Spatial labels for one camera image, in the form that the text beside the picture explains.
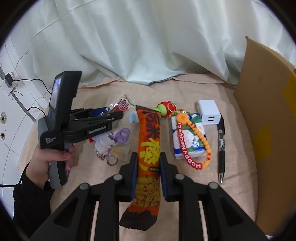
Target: pen tip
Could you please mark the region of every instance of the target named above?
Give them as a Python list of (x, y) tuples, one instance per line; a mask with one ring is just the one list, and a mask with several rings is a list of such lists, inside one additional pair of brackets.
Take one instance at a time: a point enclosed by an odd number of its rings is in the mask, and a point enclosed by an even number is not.
[(224, 178), (224, 173), (223, 173), (223, 172), (220, 172), (220, 173), (219, 173), (219, 182), (220, 182), (220, 183), (222, 183), (223, 178)]

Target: black sleeve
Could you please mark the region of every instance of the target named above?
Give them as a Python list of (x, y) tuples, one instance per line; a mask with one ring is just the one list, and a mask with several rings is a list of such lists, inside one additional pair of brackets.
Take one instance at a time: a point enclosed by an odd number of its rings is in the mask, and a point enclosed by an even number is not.
[(22, 175), (22, 184), (17, 184), (14, 188), (13, 221), (28, 237), (31, 237), (50, 215), (50, 199), (53, 192), (48, 181), (42, 190), (26, 176), (25, 172)]

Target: white curtain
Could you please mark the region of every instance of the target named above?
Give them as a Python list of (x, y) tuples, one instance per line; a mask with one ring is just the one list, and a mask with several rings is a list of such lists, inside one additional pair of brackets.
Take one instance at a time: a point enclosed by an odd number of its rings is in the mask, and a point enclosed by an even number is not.
[(88, 86), (208, 70), (236, 84), (246, 35), (296, 65), (292, 39), (257, 0), (41, 0), (21, 24), (48, 83), (64, 70), (82, 70)]

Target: black pen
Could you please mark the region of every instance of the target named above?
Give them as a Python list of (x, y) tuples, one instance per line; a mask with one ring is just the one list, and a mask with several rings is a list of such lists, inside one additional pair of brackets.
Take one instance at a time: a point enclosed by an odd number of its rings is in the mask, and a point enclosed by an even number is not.
[(224, 119), (221, 115), (221, 119), (218, 128), (218, 145), (219, 145), (219, 160), (218, 160), (218, 178), (219, 182), (222, 183), (225, 173), (225, 127), (224, 127)]

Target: orange beads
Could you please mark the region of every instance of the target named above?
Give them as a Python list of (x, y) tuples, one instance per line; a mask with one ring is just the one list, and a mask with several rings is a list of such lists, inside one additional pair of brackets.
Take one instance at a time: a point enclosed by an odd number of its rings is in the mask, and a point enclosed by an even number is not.
[(201, 133), (201, 131), (197, 128), (197, 126), (192, 121), (189, 120), (189, 117), (186, 113), (178, 114), (177, 115), (177, 122), (180, 122), (182, 125), (188, 125), (193, 130), (193, 132), (198, 136), (198, 138), (201, 140), (201, 142), (203, 143), (205, 150), (207, 152), (207, 157), (206, 157), (206, 161), (202, 165), (202, 169), (206, 168), (210, 164), (211, 155), (212, 155), (209, 142), (204, 137), (204, 135)]
[(189, 121), (189, 117), (186, 113), (180, 113), (177, 115), (177, 122), (180, 122), (182, 125), (186, 125)]

